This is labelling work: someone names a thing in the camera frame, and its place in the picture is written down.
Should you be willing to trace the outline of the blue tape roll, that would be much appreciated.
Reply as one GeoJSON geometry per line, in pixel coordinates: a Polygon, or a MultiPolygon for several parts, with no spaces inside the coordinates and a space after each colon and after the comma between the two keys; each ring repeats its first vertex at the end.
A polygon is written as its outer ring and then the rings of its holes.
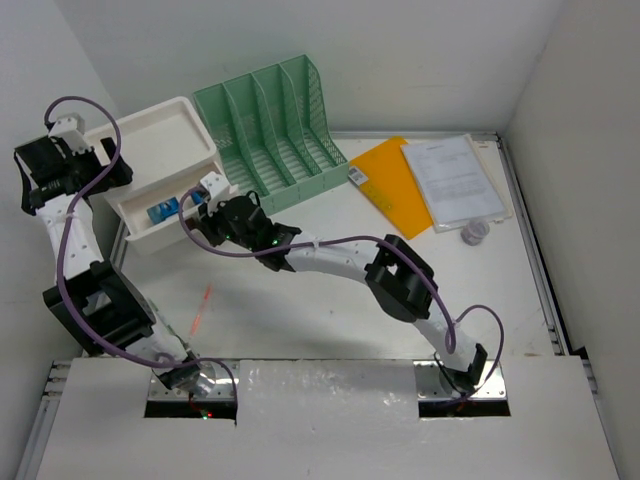
{"type": "Polygon", "coordinates": [[[156,205],[149,207],[146,213],[153,225],[158,225],[168,218],[177,214],[179,209],[179,201],[176,197],[164,200],[156,205]]]}

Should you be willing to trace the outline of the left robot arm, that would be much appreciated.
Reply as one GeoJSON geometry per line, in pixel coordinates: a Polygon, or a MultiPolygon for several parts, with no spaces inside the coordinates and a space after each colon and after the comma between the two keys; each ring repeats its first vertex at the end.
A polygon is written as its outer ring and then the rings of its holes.
{"type": "Polygon", "coordinates": [[[50,312],[91,356],[108,354],[148,366],[168,390],[192,400],[211,395],[213,366],[159,317],[139,290],[101,254],[90,196],[129,184],[132,169],[118,158],[100,163],[91,147],[75,152],[43,136],[17,147],[21,208],[46,226],[56,258],[55,284],[43,293],[50,312]]]}

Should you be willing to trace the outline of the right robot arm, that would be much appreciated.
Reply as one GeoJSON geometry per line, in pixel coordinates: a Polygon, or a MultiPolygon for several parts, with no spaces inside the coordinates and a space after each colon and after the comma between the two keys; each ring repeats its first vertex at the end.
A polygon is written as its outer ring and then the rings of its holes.
{"type": "Polygon", "coordinates": [[[322,240],[273,222],[253,192],[216,200],[199,188],[190,198],[198,205],[192,226],[211,248],[230,241],[275,272],[324,273],[367,286],[387,315],[413,325],[433,346],[442,375],[454,391],[468,396],[479,384],[485,348],[457,331],[432,268],[400,237],[322,240]]]}

